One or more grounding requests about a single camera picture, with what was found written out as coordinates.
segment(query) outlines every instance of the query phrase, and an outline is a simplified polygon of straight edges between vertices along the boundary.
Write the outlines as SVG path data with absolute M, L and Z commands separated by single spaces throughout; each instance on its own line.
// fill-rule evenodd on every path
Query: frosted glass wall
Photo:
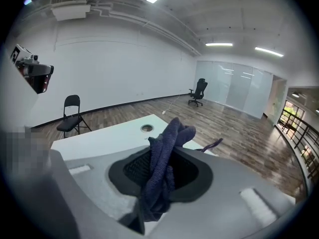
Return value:
M 198 61 L 194 90 L 200 78 L 208 83 L 204 99 L 261 118 L 268 102 L 273 75 L 245 65 Z

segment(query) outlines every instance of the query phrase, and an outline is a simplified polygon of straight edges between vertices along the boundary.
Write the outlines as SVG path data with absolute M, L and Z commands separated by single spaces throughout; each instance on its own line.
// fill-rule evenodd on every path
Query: black folding chair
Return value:
M 77 106 L 78 107 L 78 114 L 73 116 L 65 115 L 65 108 L 69 106 Z M 80 126 L 81 122 L 84 122 L 86 126 Z M 75 129 L 78 134 L 80 134 L 80 127 L 87 127 L 90 131 L 90 127 L 86 124 L 82 116 L 80 115 L 80 98 L 78 95 L 71 95 L 68 96 L 64 101 L 64 108 L 63 108 L 63 122 L 56 128 L 58 131 L 63 132 L 63 136 L 65 137 L 65 132 L 70 132 L 72 129 Z

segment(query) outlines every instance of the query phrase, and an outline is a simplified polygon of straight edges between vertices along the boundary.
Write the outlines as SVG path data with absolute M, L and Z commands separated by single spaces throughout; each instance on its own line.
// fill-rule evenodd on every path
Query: white table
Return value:
M 146 124 L 152 125 L 154 128 L 153 131 L 141 131 L 141 127 Z M 101 156 L 149 145 L 148 137 L 158 137 L 166 126 L 167 123 L 165 121 L 153 114 L 93 132 L 55 141 L 51 149 L 59 151 L 64 160 Z M 203 148 L 203 146 L 193 140 L 184 144 L 183 147 L 188 149 Z M 205 153 L 218 156 L 209 150 Z

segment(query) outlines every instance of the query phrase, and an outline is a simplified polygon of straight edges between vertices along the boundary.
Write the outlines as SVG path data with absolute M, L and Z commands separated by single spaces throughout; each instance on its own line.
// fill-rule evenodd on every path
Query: air vent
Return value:
M 51 0 L 53 7 L 71 5 L 71 4 L 86 4 L 87 0 Z

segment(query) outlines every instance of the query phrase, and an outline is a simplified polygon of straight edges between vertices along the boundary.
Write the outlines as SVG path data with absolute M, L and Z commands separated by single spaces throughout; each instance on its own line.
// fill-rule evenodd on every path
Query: circular hole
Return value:
M 141 131 L 144 132 L 144 133 L 149 133 L 151 131 L 154 130 L 154 127 L 152 125 L 144 125 L 141 127 Z

